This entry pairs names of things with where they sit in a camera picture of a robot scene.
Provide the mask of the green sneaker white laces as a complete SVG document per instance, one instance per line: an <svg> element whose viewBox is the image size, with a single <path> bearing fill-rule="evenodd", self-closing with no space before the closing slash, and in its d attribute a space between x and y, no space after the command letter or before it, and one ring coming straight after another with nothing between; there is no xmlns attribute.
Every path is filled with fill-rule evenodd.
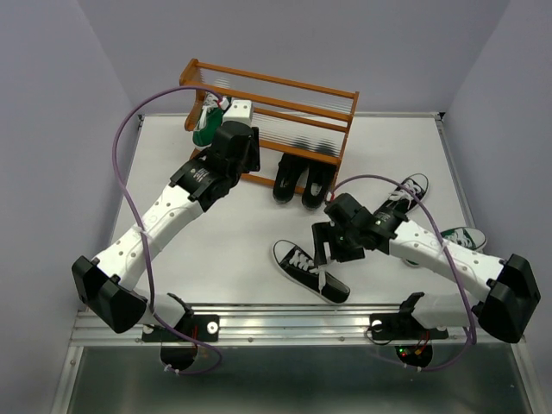
<svg viewBox="0 0 552 414"><path fill-rule="evenodd" d="M192 143L197 150L211 145L216 129L223 123L223 115L229 103L226 96L217 97L212 93L205 95L198 122L192 131Z"/></svg>

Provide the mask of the black sneaker white laces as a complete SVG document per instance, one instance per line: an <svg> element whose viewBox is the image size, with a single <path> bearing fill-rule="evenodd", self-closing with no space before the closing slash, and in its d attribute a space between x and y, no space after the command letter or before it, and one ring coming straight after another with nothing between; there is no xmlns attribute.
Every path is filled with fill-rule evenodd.
<svg viewBox="0 0 552 414"><path fill-rule="evenodd" d="M277 268L293 283L330 304L343 304L350 288L330 273L316 267L314 260L297 244L278 240L272 247Z"/></svg>

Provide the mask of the all black sneaker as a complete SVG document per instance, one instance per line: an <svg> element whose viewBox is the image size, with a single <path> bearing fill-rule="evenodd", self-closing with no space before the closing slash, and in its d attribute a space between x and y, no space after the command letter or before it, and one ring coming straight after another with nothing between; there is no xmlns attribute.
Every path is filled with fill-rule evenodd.
<svg viewBox="0 0 552 414"><path fill-rule="evenodd" d="M306 186L302 195L302 204L307 210L316 210L323 200L333 182L336 166L311 162L307 176Z"/></svg>
<svg viewBox="0 0 552 414"><path fill-rule="evenodd" d="M308 160L294 154L283 154L273 184L273 198L279 204L292 200L301 175L308 167Z"/></svg>

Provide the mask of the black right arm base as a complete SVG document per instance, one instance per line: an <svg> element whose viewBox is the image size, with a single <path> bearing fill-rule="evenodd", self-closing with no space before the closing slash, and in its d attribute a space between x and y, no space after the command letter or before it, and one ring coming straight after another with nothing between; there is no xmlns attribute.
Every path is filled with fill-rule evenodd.
<svg viewBox="0 0 552 414"><path fill-rule="evenodd" d="M425 328L414 318L415 306L424 297L424 293L415 292L400 304L397 312L372 314L370 324L364 332L365 337L379 345L393 341L448 339L449 333L446 329Z"/></svg>

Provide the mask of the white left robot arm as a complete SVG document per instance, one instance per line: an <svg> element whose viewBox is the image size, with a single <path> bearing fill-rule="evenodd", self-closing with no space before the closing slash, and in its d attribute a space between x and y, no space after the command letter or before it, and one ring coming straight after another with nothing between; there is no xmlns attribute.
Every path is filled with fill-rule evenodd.
<svg viewBox="0 0 552 414"><path fill-rule="evenodd" d="M155 322L135 291L153 259L189 223L260 169L259 130L237 121L219 126L210 147L188 160L140 221L104 251L78 257L72 275L80 300L117 334Z"/></svg>

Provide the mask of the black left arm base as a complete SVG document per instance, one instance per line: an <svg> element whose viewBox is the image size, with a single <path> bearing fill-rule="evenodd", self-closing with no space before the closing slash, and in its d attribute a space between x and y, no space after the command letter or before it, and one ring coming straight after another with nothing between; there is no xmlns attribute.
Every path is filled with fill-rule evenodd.
<svg viewBox="0 0 552 414"><path fill-rule="evenodd" d="M190 304L172 293L157 294L154 300L156 314L180 334L201 342L217 342L220 317L217 314L202 314ZM141 320L141 340L146 343L182 342L183 339L165 328L147 309Z"/></svg>

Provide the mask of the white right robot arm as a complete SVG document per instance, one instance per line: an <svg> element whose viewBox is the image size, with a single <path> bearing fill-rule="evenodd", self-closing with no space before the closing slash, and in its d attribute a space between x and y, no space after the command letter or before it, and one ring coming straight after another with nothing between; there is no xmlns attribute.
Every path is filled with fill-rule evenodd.
<svg viewBox="0 0 552 414"><path fill-rule="evenodd" d="M324 210L327 222L312 226L314 265L340 263L379 251L419 266L455 283L454 295L412 293L398 311L378 316L373 328L378 341L414 340L423 334L446 337L439 329L479 325L490 336L519 342L540 302L530 263L513 254L509 259L485 255L424 229L405 213L380 206L370 212L348 193L339 195Z"/></svg>

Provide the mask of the orange wooden shoe shelf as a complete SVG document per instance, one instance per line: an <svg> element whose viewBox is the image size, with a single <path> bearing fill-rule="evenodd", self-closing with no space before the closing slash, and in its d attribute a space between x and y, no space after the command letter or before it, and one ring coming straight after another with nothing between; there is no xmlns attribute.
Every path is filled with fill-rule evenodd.
<svg viewBox="0 0 552 414"><path fill-rule="evenodd" d="M200 86L185 120L198 124L208 90L253 104L253 125L260 129L262 169L242 178L272 186L282 154L297 155L339 170L359 100L358 91L219 66L192 59L180 74L181 86Z"/></svg>

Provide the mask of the aluminium mounting rail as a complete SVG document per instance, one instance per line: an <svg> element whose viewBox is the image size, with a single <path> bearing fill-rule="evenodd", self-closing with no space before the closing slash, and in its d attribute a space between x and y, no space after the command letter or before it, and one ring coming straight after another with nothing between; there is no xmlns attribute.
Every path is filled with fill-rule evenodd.
<svg viewBox="0 0 552 414"><path fill-rule="evenodd" d="M364 336L372 317L395 313L398 305L199 305L196 315L219 316L219 348L259 346L373 345ZM116 334L91 311L78 313L70 346L153 346L142 327Z"/></svg>

